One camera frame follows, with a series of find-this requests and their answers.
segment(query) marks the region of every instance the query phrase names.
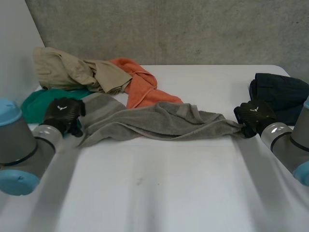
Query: orange towel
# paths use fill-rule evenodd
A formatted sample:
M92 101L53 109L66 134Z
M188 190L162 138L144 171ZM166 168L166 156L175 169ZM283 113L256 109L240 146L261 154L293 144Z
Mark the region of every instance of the orange towel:
M138 108L154 105L157 102L183 103L180 98L156 89L157 81L153 75L143 69L138 63L127 58L116 58L109 62L121 68L133 78L125 88L129 95L126 107Z

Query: blue joint cap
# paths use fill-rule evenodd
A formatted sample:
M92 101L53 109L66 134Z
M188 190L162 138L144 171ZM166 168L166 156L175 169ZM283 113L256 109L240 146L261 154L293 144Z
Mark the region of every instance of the blue joint cap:
M0 126L11 124L22 116L22 111L14 101L0 98Z
M299 165L293 172L293 176L302 185L309 186L309 161Z
M39 183L40 179L28 172L14 169L0 171L0 190L9 195L28 195Z
M309 109L309 97L308 97L307 100L304 102L304 107L306 107L307 109Z

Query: towel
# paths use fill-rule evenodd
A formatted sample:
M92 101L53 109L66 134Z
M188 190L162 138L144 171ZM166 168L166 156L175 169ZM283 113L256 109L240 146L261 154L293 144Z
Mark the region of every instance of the towel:
M149 106L160 101L183 103L180 98L156 89L157 81L155 77L138 63L127 58L112 59L109 62L133 77L131 83L125 88L125 92L129 94L126 104L127 108Z
M288 76L257 73L249 92L251 100L266 101L279 122L294 126L309 95L309 85Z
M132 77L103 60L81 60L51 47L33 50L36 73L43 89L59 88L117 94L124 92Z
M65 91L62 89L39 90L33 92L24 100L21 110L27 123L42 123L44 114L54 99L74 98L79 100L92 93L87 89L75 91Z
M102 139L129 140L141 135L156 140L196 140L233 135L243 138L240 125L222 114L199 111L196 105L158 102L155 105L126 109L106 94L83 98L86 116L80 121L85 138L81 146Z

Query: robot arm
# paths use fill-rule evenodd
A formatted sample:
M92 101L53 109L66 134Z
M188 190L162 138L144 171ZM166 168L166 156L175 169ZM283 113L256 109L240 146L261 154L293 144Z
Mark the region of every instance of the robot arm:
M16 196L32 193L63 136L83 135L78 117L84 115L82 101L56 99L49 105L43 123L31 132L15 103L0 100L0 190Z
M277 121L275 113L264 101L249 101L234 110L243 133L250 138L257 133L264 144L303 185L309 186L309 100L292 130Z

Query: gray towel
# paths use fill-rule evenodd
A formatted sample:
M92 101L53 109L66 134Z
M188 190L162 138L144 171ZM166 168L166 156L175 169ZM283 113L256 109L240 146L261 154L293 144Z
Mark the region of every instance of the gray towel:
M158 102L138 109L126 107L107 94L94 93L83 98L86 116L82 146L105 138L129 140L141 135L157 140L196 140L230 134L243 137L242 125L226 120L222 114L199 111L196 105Z

